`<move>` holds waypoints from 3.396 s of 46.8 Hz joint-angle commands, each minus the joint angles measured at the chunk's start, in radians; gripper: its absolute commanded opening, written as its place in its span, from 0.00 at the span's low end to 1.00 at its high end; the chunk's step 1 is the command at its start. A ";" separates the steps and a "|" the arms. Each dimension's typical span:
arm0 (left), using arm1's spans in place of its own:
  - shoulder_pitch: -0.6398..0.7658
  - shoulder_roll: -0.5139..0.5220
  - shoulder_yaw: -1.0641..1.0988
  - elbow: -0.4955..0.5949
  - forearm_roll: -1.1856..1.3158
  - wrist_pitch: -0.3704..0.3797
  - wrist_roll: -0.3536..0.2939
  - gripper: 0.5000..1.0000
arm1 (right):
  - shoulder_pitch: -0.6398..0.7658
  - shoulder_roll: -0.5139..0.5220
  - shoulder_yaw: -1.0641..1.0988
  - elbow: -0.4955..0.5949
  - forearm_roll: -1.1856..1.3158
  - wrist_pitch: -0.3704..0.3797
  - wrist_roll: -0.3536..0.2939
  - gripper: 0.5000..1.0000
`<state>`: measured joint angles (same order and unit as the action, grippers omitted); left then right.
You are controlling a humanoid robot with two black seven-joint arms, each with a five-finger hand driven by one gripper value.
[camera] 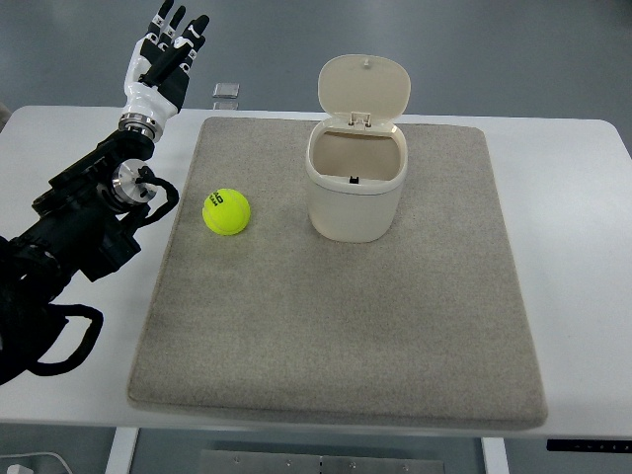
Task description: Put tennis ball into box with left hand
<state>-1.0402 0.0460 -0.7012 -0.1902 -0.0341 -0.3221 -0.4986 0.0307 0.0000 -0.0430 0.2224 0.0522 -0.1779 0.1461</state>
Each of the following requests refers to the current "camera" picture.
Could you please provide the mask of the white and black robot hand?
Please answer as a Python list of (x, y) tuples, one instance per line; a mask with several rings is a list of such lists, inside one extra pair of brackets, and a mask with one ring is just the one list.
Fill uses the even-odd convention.
[(201, 15), (180, 30), (185, 15), (185, 6), (162, 2), (134, 46), (123, 83), (126, 116), (144, 116), (162, 127), (181, 110), (209, 24), (209, 17)]

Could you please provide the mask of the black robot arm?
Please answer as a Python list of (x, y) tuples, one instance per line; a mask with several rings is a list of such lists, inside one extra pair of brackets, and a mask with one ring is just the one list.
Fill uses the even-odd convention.
[(88, 155), (49, 182), (33, 208), (38, 221), (1, 241), (1, 381), (30, 372), (67, 373), (85, 361), (104, 316), (55, 298), (76, 273), (95, 281), (140, 251), (135, 232), (176, 207), (177, 189), (146, 162), (159, 138), (156, 119), (126, 113)]

